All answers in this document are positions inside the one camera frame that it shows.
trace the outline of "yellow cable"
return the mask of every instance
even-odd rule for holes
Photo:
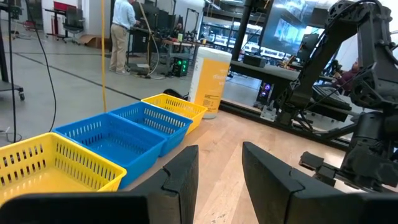
[[[102,32],[101,32],[101,48],[102,48],[102,98],[104,103],[104,112],[106,112],[106,95],[105,95],[105,1],[101,0],[101,20],[102,20]]]

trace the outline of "black cable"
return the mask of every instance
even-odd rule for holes
[[[9,136],[8,136],[9,134],[13,134],[13,135],[18,136],[18,139],[16,139],[16,141],[11,141]],[[18,134],[18,133],[15,133],[15,132],[14,133],[5,133],[5,135],[6,135],[6,138],[7,138],[7,142],[9,142],[9,143],[15,143],[15,142],[19,142],[19,141],[22,140],[22,136],[20,134]]]
[[[12,91],[12,119],[14,122],[14,141],[17,142],[17,115],[15,106],[15,88],[14,88],[14,69],[12,66],[12,37],[11,37],[11,1],[8,1],[8,42],[10,51],[10,77],[11,77],[11,91]]]
[[[52,94],[53,94],[53,97],[54,97],[54,116],[52,118],[52,124],[51,124],[51,128],[49,130],[49,132],[51,132],[52,128],[54,127],[55,118],[57,116],[57,97],[55,96],[54,84],[52,82],[52,77],[51,77],[51,73],[50,73],[49,61],[47,60],[47,55],[45,54],[45,50],[44,50],[42,41],[40,40],[39,32],[37,32],[36,22],[34,21],[33,15],[32,15],[32,13],[30,11],[29,1],[25,0],[25,2],[26,2],[26,8],[27,8],[28,17],[30,17],[31,21],[33,22],[33,26],[34,26],[34,29],[35,29],[35,32],[36,32],[36,35],[37,35],[37,39],[39,40],[40,47],[42,48],[42,51],[43,51],[43,55],[44,55],[44,59],[45,59],[45,65],[47,67],[47,72],[49,74]]]
[[[296,120],[304,129],[306,129],[306,130],[309,131],[309,132],[313,132],[313,129],[307,127],[307,126],[303,123],[303,121],[302,121],[301,119],[297,118],[297,119],[295,119],[295,120]]]
[[[345,85],[347,85],[348,83],[350,83],[351,81],[353,81],[355,79],[355,77],[349,79],[346,83],[342,84],[339,88],[337,88],[336,90],[334,90],[333,92],[331,92],[329,95],[323,97],[322,99],[320,99],[319,101],[315,102],[313,105],[304,108],[303,111],[309,110],[311,108],[313,108],[314,106],[318,105],[319,103],[321,103],[323,100],[329,98],[331,95],[335,94],[337,91],[341,90]]]
[[[310,122],[308,121],[308,119],[304,116],[304,112],[303,112],[303,111],[300,111],[299,113],[300,113],[300,116],[302,117],[302,119],[303,119],[303,120],[305,121],[305,123],[308,125],[308,127],[309,127],[311,130],[313,130],[312,125],[310,124]]]

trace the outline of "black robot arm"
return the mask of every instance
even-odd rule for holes
[[[390,105],[393,101],[390,96],[395,95],[392,89],[397,89],[398,80],[394,57],[391,57],[392,53],[389,55],[391,51],[387,51],[394,46],[389,35],[390,13],[391,10],[382,7],[379,2],[336,3],[329,11],[325,31],[312,58],[305,64],[298,79],[279,97],[278,105],[282,112],[277,120],[290,125],[299,111],[307,107],[312,97],[312,86],[319,79],[319,74],[338,47],[357,33],[362,70],[357,76],[361,79],[353,83],[353,103],[367,108],[381,108],[386,103]]]
[[[344,40],[358,33],[361,70],[349,81],[353,82],[350,97],[354,104],[375,111],[359,117],[340,168],[308,154],[303,155],[300,165],[331,185],[337,178],[359,189],[385,192],[383,185],[398,184],[398,153],[394,152],[398,142],[398,61],[391,52],[395,47],[389,32],[391,10],[379,1],[369,1],[340,1],[330,9],[320,46],[280,97],[282,112],[277,119],[290,124],[306,109],[312,85],[327,61]]]

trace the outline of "wooden table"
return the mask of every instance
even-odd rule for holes
[[[199,184],[195,223],[258,223],[243,176],[243,141],[253,142],[307,174],[312,173],[298,165],[305,151],[324,157],[325,162],[334,166],[340,166],[344,156],[337,149],[220,111],[217,118],[203,120],[178,148],[158,159],[126,190],[153,175],[186,146],[197,144]],[[355,192],[339,181],[336,186],[345,192]]]

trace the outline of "glass wall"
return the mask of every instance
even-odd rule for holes
[[[232,52],[240,25],[240,22],[223,21],[221,19],[204,17],[201,25],[200,38],[206,39],[206,41],[209,44],[213,44],[216,49]],[[290,56],[284,52],[260,47],[258,43],[260,42],[261,31],[261,26],[248,24],[241,47],[241,53],[258,54],[277,60],[282,60],[283,58]]]

